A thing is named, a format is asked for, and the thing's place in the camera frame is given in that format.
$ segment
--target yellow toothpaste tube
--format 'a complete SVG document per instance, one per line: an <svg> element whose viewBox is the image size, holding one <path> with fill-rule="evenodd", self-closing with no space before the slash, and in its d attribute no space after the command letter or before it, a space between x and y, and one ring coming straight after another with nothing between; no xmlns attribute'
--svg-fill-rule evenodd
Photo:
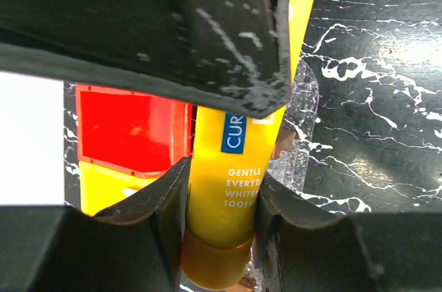
<svg viewBox="0 0 442 292"><path fill-rule="evenodd" d="M252 119L198 108L182 251L183 270L198 286L225 289L242 277L284 111Z"/></svg>

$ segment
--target blue label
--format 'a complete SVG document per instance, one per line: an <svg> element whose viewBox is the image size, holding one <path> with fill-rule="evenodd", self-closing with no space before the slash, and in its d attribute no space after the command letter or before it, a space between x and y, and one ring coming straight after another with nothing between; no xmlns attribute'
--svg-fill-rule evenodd
<svg viewBox="0 0 442 292"><path fill-rule="evenodd" d="M245 116L226 114L221 145L223 153L242 154L244 152L246 125L247 118Z"/></svg>

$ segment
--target tube cap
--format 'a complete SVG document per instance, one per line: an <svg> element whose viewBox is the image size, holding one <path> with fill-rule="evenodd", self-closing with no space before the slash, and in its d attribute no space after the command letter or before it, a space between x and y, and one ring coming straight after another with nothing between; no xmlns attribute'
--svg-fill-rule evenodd
<svg viewBox="0 0 442 292"><path fill-rule="evenodd" d="M184 232L181 265L184 273L203 289L219 291L237 284L249 262L253 237L235 247L217 247L203 242L188 228Z"/></svg>

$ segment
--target red tray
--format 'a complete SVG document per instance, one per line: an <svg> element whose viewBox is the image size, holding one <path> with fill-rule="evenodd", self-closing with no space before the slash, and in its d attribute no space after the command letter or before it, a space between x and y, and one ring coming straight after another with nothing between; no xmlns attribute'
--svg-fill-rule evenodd
<svg viewBox="0 0 442 292"><path fill-rule="evenodd" d="M76 101L80 161L158 178L191 153L190 104L89 85Z"/></svg>

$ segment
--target yellow plastic bin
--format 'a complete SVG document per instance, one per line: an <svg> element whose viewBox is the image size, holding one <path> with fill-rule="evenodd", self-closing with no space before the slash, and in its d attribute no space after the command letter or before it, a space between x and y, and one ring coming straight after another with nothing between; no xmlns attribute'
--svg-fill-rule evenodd
<svg viewBox="0 0 442 292"><path fill-rule="evenodd" d="M80 162L81 211L94 215L126 199L156 179L138 178L88 162Z"/></svg>

